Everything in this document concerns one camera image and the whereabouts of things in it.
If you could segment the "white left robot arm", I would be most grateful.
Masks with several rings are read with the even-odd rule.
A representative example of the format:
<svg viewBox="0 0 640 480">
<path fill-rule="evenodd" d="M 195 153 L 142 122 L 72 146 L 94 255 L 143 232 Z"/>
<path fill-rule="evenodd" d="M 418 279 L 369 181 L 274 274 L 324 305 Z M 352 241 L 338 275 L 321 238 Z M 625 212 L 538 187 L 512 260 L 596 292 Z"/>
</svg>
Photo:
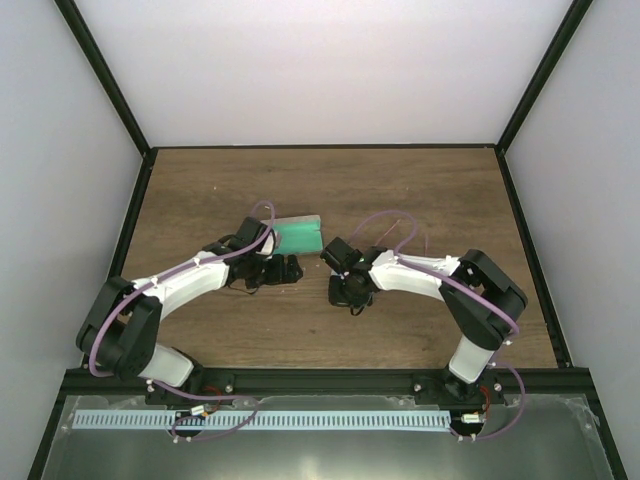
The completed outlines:
<svg viewBox="0 0 640 480">
<path fill-rule="evenodd" d="M 275 254 L 270 239 L 248 249 L 228 235 L 154 277 L 134 282 L 109 278 L 80 327 L 76 346 L 94 360 L 98 374 L 158 381 L 178 401 L 191 404 L 203 395 L 205 381 L 195 372 L 195 360 L 158 343 L 162 320 L 237 280 L 253 292 L 266 285 L 294 284 L 302 277 L 297 257 Z"/>
</svg>

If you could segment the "grey sunglasses case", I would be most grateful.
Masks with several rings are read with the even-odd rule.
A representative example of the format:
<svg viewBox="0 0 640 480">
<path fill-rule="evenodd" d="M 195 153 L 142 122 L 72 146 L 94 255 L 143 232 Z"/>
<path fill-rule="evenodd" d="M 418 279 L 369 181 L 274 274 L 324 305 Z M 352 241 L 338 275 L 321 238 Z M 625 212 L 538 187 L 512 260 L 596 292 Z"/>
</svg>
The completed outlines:
<svg viewBox="0 0 640 480">
<path fill-rule="evenodd" d="M 275 254 L 315 254 L 324 248 L 319 215 L 278 218 L 273 230 L 277 237 Z"/>
</svg>

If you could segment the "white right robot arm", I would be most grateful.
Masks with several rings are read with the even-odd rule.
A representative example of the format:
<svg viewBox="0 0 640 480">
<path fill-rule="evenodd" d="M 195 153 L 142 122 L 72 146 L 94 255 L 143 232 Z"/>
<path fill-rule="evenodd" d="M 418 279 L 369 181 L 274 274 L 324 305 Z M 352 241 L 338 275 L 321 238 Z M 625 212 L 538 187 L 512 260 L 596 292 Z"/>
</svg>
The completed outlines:
<svg viewBox="0 0 640 480">
<path fill-rule="evenodd" d="M 328 298 L 354 316 L 380 292 L 400 291 L 443 302 L 461 339 L 443 374 L 442 389 L 458 403 L 480 390 L 480 378 L 495 354 L 519 333 L 528 305 L 523 290 L 484 252 L 461 257 L 404 256 L 386 247 L 361 252 L 337 238 L 321 260 L 330 267 Z"/>
</svg>

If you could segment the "pink sunglasses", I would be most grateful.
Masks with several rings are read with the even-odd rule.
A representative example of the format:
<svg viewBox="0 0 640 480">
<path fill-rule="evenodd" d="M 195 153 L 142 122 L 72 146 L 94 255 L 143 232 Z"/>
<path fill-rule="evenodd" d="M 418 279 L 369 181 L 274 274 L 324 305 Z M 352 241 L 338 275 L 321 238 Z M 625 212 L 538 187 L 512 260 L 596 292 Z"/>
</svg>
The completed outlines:
<svg viewBox="0 0 640 480">
<path fill-rule="evenodd" d="M 404 242 L 399 248 L 401 254 L 426 256 L 429 247 L 429 235 L 422 224 L 417 223 L 416 226 L 415 234 L 411 235 L 414 225 L 408 219 L 394 219 L 381 239 L 380 244 L 389 249 L 394 249 Z"/>
</svg>

